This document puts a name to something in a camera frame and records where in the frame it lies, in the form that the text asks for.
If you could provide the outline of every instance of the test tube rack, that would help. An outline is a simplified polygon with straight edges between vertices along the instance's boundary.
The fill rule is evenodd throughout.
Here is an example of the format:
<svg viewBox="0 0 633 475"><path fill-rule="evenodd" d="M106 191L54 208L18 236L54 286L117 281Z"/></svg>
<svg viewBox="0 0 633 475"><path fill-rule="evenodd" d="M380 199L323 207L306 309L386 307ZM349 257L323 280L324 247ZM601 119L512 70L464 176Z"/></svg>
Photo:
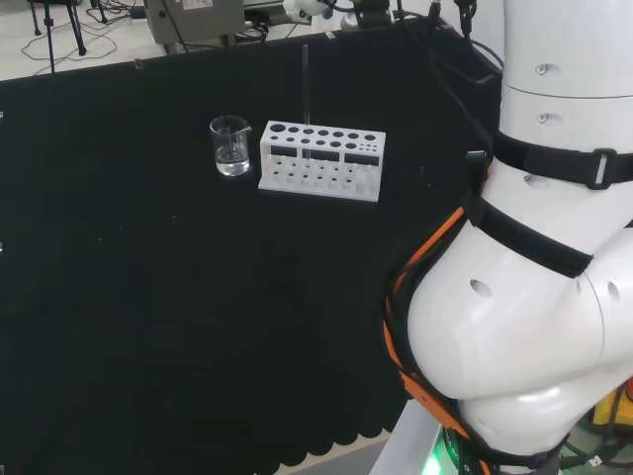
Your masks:
<svg viewBox="0 0 633 475"><path fill-rule="evenodd" d="M377 202L386 135L271 121L259 189Z"/></svg>

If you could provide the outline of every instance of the white floor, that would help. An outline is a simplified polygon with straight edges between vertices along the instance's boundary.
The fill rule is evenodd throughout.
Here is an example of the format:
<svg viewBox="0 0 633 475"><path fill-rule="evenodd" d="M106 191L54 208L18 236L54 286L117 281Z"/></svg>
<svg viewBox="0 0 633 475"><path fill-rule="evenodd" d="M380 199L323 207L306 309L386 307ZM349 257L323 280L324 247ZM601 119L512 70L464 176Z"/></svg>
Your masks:
<svg viewBox="0 0 633 475"><path fill-rule="evenodd" d="M345 6L348 0L340 0L340 5ZM426 13L430 0L404 0L406 10L417 13ZM133 4L134 0L123 0L123 3ZM482 2L480 12L476 17L473 37L494 48L503 55L502 44L502 5L501 0L488 0ZM452 1L444 1L443 17L453 25L458 25L458 17L455 5ZM90 1L84 0L79 6L79 20L84 30L92 32L90 27L100 29L102 24L95 22L85 10L89 8ZM396 7L396 0L392 0L392 7ZM45 38L44 8L37 5L40 29L43 35L40 40L32 43L26 52L41 60L32 60L21 52L31 40L37 38L34 34L33 18L27 0L0 0L0 80L13 79L18 77L32 76L35 74L48 74L48 44ZM83 32L84 42L88 48L88 54L81 58L76 52L76 42L69 25L68 14L65 7L51 6L51 17L57 28L52 32L53 50L56 58L61 58L70 54L72 59L66 59L57 65L56 70L78 69L115 62L132 61L136 58L149 58L165 55L162 47L154 42L147 24L133 25L132 20L121 20L104 30L94 31L95 34L107 36L99 38ZM309 34L319 34L326 30L338 30L340 15L336 14L330 21L316 18L311 27L298 26L292 36ZM279 40L286 37L293 27L291 25L281 25L271 29L269 41ZM114 48L117 50L103 56Z"/></svg>

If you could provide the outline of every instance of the black table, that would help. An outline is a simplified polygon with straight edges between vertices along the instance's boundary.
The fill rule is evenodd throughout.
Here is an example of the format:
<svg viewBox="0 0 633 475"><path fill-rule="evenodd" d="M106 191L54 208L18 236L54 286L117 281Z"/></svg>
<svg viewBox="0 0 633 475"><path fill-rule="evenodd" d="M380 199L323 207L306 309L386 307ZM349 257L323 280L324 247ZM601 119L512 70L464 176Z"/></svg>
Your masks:
<svg viewBox="0 0 633 475"><path fill-rule="evenodd" d="M266 122L303 117L303 44L313 122L387 133L378 204L257 190ZM498 84L454 85L493 129ZM0 110L7 474L268 474L393 428L384 284L478 147L402 28L7 81ZM221 114L253 126L235 179Z"/></svg>

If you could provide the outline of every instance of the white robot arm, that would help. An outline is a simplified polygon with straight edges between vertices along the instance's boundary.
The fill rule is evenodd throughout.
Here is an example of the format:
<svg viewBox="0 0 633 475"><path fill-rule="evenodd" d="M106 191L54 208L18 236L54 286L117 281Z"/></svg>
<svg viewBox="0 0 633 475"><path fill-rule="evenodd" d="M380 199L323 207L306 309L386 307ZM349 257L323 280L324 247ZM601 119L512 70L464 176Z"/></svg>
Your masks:
<svg viewBox="0 0 633 475"><path fill-rule="evenodd" d="M504 0L504 8L500 132L551 150L633 153L633 2ZM580 276L466 222L412 296L408 341L419 369L459 400L493 449L551 450L633 376L633 229L625 229L633 182L608 186L612 158L598 152L597 189L495 159L482 194L530 230L593 256Z"/></svg>

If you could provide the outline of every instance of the water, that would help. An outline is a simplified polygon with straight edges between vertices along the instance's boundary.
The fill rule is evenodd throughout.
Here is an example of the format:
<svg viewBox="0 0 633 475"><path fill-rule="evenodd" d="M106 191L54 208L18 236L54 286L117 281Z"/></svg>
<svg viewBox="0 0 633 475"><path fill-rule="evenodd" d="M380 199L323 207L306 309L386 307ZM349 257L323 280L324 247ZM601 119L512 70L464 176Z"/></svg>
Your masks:
<svg viewBox="0 0 633 475"><path fill-rule="evenodd" d="M216 165L222 175L241 175L249 167L248 150L239 143L223 144L216 151Z"/></svg>

